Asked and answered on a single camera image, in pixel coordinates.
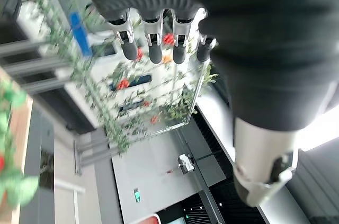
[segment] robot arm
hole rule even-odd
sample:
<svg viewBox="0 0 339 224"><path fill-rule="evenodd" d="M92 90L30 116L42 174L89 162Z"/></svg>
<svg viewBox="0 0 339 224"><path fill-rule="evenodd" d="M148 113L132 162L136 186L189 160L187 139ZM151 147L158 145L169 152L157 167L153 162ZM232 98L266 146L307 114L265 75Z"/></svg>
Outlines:
<svg viewBox="0 0 339 224"><path fill-rule="evenodd" d="M214 38L219 42L211 60L227 82L235 121L238 194L248 205L257 206L292 178L298 131L322 112L339 78L339 0L93 2L112 22L120 22L121 11L128 7L137 8L150 24L145 34L152 48L157 47L161 32L151 26L156 21L149 19L172 8L178 23L177 63L185 55L182 28L189 27L197 6L203 4L209 15L199 29L208 37L208 46ZM122 28L118 23L114 27ZM122 41L133 43L129 36Z"/></svg>

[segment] green exit sign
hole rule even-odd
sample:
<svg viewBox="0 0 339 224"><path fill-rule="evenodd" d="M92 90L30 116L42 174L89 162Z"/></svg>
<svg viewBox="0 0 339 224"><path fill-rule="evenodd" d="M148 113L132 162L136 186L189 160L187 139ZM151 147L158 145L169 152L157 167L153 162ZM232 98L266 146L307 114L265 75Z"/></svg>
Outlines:
<svg viewBox="0 0 339 224"><path fill-rule="evenodd" d="M134 189L134 197L136 198L137 203L141 201L140 192L138 191L138 188Z"/></svg>

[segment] green leaf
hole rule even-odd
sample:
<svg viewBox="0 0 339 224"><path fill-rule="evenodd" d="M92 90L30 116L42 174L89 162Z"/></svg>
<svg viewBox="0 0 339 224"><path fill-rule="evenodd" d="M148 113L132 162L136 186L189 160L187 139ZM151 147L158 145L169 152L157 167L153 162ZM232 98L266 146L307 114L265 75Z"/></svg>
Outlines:
<svg viewBox="0 0 339 224"><path fill-rule="evenodd" d="M0 132L6 133L8 130L8 118L6 112L0 112Z"/></svg>
<svg viewBox="0 0 339 224"><path fill-rule="evenodd" d="M19 107L25 101L26 101L26 92L25 91L14 92L14 94L12 94L12 97L11 97L11 100L10 100L11 105L13 107Z"/></svg>
<svg viewBox="0 0 339 224"><path fill-rule="evenodd" d="M11 206L28 204L34 197L38 189L39 178L27 177L22 179L17 186L11 186L7 189L7 201Z"/></svg>
<svg viewBox="0 0 339 224"><path fill-rule="evenodd" d="M4 184L5 187L13 187L22 177L21 169L17 167L5 168L0 176L0 184Z"/></svg>

